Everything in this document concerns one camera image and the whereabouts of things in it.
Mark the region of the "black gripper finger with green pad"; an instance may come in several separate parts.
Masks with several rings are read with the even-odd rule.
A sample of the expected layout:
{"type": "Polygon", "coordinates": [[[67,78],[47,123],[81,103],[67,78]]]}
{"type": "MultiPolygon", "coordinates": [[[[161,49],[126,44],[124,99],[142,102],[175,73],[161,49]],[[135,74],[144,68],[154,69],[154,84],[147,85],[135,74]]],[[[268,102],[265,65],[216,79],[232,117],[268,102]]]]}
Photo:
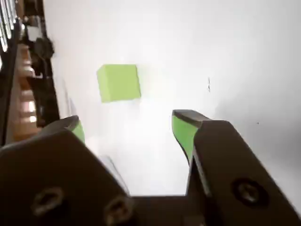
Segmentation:
{"type": "Polygon", "coordinates": [[[55,121],[0,151],[3,226],[127,226],[133,201],[79,137],[79,118],[55,121]]]}
{"type": "Polygon", "coordinates": [[[301,219],[233,125],[172,112],[172,131],[205,195],[207,225],[298,226],[301,219]]]}

